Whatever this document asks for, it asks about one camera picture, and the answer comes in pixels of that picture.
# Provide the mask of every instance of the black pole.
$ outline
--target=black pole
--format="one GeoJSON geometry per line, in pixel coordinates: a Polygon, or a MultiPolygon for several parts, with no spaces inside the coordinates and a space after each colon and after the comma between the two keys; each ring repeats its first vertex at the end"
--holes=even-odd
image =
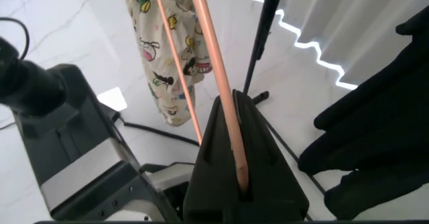
{"type": "Polygon", "coordinates": [[[250,82],[255,70],[256,61],[260,60],[267,42],[269,29],[274,20],[275,11],[279,5],[280,0],[264,0],[262,6],[261,17],[257,26],[255,42],[253,43],[252,55],[250,57],[249,68],[247,69],[247,76],[244,84],[243,93],[249,93],[250,82]]]}

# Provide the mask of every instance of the curtain fold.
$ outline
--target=curtain fold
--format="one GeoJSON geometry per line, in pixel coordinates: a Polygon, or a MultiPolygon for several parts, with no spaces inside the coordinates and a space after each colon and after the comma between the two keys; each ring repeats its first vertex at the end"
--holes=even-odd
{"type": "Polygon", "coordinates": [[[285,27],[298,35],[296,46],[318,42],[320,60],[341,66],[328,66],[340,81],[359,85],[410,43],[395,27],[427,5],[429,0],[280,0],[279,9],[285,27]]]}

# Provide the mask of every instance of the cartoon print fabric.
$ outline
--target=cartoon print fabric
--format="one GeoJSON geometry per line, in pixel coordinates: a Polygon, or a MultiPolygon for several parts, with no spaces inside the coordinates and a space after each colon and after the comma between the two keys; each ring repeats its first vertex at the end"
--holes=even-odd
{"type": "MultiPolygon", "coordinates": [[[[162,0],[180,65],[195,105],[194,85],[212,70],[192,0],[162,0]]],[[[151,97],[166,122],[180,126],[190,118],[184,91],[156,0],[126,0],[151,97]]]]}

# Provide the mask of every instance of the thin copper rod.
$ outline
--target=thin copper rod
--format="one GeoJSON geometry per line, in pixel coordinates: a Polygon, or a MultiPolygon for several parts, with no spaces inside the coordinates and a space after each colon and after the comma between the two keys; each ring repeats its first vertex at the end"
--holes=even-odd
{"type": "Polygon", "coordinates": [[[208,54],[212,63],[214,77],[216,78],[217,87],[221,96],[222,108],[225,113],[225,120],[231,148],[234,154],[235,167],[237,171],[237,180],[241,192],[246,193],[249,187],[249,167],[247,166],[246,154],[241,137],[240,126],[235,112],[233,96],[229,87],[227,73],[223,64],[221,50],[217,42],[215,29],[208,10],[206,0],[193,0],[198,15],[198,20],[208,46],[208,54]]]}
{"type": "Polygon", "coordinates": [[[172,51],[173,51],[174,62],[176,63],[176,68],[177,68],[177,72],[179,74],[180,83],[181,83],[183,91],[185,93],[186,104],[188,104],[190,116],[192,118],[192,122],[194,124],[196,136],[198,138],[198,143],[201,146],[202,135],[201,135],[200,125],[198,124],[198,120],[196,118],[196,114],[194,111],[194,106],[192,105],[192,100],[190,98],[190,94],[188,91],[188,86],[186,85],[185,77],[184,77],[183,72],[182,72],[182,67],[180,66],[180,60],[179,60],[179,55],[177,53],[176,45],[174,43],[170,28],[168,27],[169,24],[168,24],[167,17],[166,17],[166,11],[164,10],[164,6],[162,5],[162,1],[161,0],[156,0],[156,1],[158,2],[158,5],[160,6],[162,21],[164,22],[164,27],[165,27],[166,32],[167,32],[168,41],[169,41],[170,46],[171,46],[172,51]]]}

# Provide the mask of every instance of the white marble floor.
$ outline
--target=white marble floor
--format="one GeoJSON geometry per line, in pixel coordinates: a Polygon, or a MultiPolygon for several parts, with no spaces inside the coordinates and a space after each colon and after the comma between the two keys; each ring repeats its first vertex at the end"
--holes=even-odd
{"type": "MultiPolygon", "coordinates": [[[[230,84],[242,89],[261,3],[208,3],[230,84]]],[[[127,103],[122,113],[127,121],[196,139],[191,122],[173,128],[158,114],[145,83],[123,0],[0,0],[0,15],[20,19],[29,28],[28,60],[45,68],[59,63],[76,64],[96,94],[115,87],[121,89],[127,103]]],[[[271,31],[263,58],[255,69],[250,95],[270,91],[271,97],[259,109],[300,154],[321,134],[313,127],[313,119],[347,90],[333,87],[337,75],[315,63],[315,51],[294,47],[293,33],[277,24],[271,31]]],[[[25,40],[18,26],[1,22],[0,36],[22,51],[25,40]]],[[[196,87],[196,112],[202,131],[217,95],[212,74],[196,87]]],[[[9,110],[0,107],[0,126],[12,121],[9,110]]],[[[141,164],[195,160],[198,148],[194,146],[123,126],[119,129],[141,164]]],[[[50,219],[16,127],[0,131],[0,139],[0,223],[50,219]]],[[[313,219],[334,219],[324,206],[322,195],[298,171],[283,148],[282,151],[310,200],[309,215],[313,219]]],[[[341,174],[325,172],[317,178],[325,188],[330,188],[338,183],[341,174]]]]}

